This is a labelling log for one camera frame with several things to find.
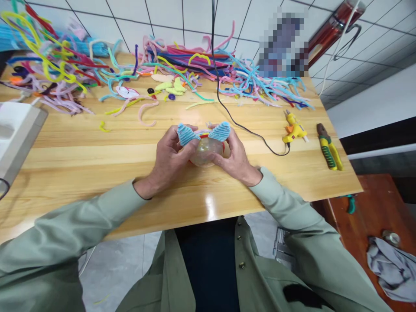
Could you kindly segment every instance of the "white appliance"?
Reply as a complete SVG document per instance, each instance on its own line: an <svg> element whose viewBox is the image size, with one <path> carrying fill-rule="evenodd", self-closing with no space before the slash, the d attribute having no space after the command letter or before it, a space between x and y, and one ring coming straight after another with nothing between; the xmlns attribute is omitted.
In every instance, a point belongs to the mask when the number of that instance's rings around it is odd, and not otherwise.
<svg viewBox="0 0 416 312"><path fill-rule="evenodd" d="M12 185L48 113L31 104L0 103L0 178ZM0 182L0 195L6 185Z"/></svg>

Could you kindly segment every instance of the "white tiled wall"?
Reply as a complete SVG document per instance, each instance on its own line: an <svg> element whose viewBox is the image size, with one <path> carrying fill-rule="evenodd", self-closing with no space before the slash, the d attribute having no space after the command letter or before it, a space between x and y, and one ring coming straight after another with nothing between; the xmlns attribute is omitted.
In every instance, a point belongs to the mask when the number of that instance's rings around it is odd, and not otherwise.
<svg viewBox="0 0 416 312"><path fill-rule="evenodd" d="M343 58L332 62L322 96L327 108L340 103L416 62L416 0L362 0L367 10L358 23L362 31ZM259 40L269 19L281 7L286 12L308 12L305 39L310 39L342 0L216 0L214 43L235 32L228 46L237 57L260 57ZM187 47L203 46L211 33L211 0L30 0L42 17L65 30L70 18L79 20L95 38L123 40L123 51L134 52L143 35L176 41ZM0 10L10 10L0 0ZM352 38L347 34L344 42ZM335 45L310 68L319 92L325 66Z"/></svg>

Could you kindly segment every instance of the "gray cloth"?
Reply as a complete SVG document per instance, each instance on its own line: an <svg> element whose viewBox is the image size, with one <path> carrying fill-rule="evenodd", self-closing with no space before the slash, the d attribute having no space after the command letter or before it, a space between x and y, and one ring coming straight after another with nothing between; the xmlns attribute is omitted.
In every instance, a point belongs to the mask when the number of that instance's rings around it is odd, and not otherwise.
<svg viewBox="0 0 416 312"><path fill-rule="evenodd" d="M386 295L396 301L416 302L416 257L377 237L369 242L368 266Z"/></svg>

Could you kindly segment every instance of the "man's left hand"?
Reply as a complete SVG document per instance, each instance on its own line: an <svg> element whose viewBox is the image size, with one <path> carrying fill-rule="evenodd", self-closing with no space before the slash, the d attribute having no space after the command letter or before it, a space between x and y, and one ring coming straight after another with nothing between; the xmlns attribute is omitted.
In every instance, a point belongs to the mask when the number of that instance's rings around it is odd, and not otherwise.
<svg viewBox="0 0 416 312"><path fill-rule="evenodd" d="M193 131L198 127L187 125ZM134 183L136 192L143 199L150 199L167 189L178 176L189 158L195 153L199 141L193 139L183 149L179 143L178 126L171 126L157 143L156 162L152 172Z"/></svg>

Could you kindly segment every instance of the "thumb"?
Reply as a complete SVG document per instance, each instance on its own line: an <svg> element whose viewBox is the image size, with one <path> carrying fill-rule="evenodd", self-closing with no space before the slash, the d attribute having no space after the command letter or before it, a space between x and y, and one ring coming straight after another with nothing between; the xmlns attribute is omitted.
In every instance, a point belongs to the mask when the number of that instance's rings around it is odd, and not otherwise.
<svg viewBox="0 0 416 312"><path fill-rule="evenodd" d="M179 153L180 157L188 160L196 152L198 145L199 145L198 139L193 139L189 141L189 143L186 144L183 150Z"/></svg>
<svg viewBox="0 0 416 312"><path fill-rule="evenodd" d="M207 157L213 164L217 165L218 167L223 167L225 158L217 153L210 153Z"/></svg>

